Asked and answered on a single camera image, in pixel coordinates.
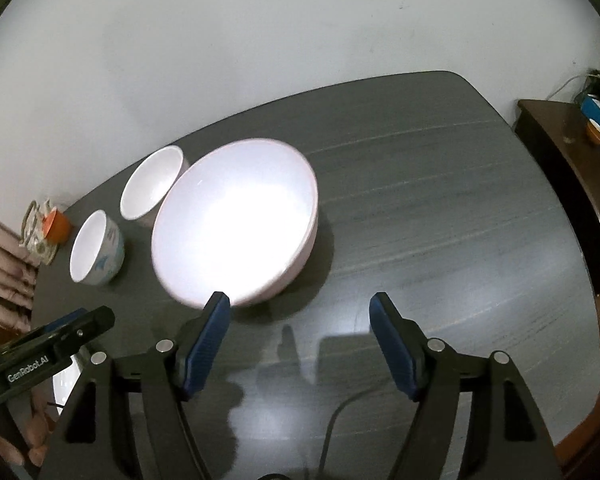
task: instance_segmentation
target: metal screw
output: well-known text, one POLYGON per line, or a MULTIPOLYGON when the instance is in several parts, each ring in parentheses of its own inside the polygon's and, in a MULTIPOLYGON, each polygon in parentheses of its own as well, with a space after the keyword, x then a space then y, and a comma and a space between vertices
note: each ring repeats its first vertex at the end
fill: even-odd
POLYGON ((95 365, 99 365, 102 364, 106 358, 107 355, 104 352, 96 352, 91 356, 91 362, 95 365))
POLYGON ((433 338, 427 341, 427 346, 434 352, 442 352, 445 349, 445 342, 442 339, 433 338))
POLYGON ((500 363, 501 365, 505 365, 509 362, 509 356, 507 354, 505 354, 504 352, 496 352, 493 354, 493 359, 494 361, 496 361, 497 363, 500 363))
POLYGON ((173 348, 173 341, 171 339, 163 339, 155 344, 155 349, 158 352, 168 352, 173 348))

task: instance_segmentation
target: wall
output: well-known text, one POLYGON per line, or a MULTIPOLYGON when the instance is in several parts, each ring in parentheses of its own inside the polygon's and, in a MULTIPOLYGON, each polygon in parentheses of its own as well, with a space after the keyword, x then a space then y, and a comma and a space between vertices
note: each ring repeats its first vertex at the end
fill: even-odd
POLYGON ((511 123, 517 98, 590 66, 600 19, 586 0, 13 0, 0 220, 19 230, 32 198, 71 203, 173 139, 296 92, 452 70, 511 123))

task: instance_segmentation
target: large white bowl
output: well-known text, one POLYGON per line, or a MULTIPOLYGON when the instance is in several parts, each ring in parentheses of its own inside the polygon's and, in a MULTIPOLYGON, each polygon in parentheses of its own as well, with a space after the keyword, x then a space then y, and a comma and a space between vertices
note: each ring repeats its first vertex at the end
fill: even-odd
POLYGON ((94 211, 75 237, 69 259, 74 282, 102 285, 113 278, 125 259, 125 242, 117 224, 102 209, 94 211))
POLYGON ((152 227, 162 199, 188 168, 189 163, 178 146, 166 146, 149 155, 129 177, 122 192, 122 218, 152 227))
POLYGON ((318 185, 298 150, 271 139, 232 142, 197 161, 165 197, 151 240, 162 286, 202 307, 268 300, 302 270, 315 242, 318 185))

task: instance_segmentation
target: curtain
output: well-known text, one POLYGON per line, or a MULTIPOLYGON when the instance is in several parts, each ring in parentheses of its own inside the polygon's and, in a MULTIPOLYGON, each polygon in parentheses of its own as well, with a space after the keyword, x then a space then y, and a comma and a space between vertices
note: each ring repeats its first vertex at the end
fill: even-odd
POLYGON ((0 224, 0 326, 17 333, 29 332, 30 311, 40 261, 18 237, 0 224))

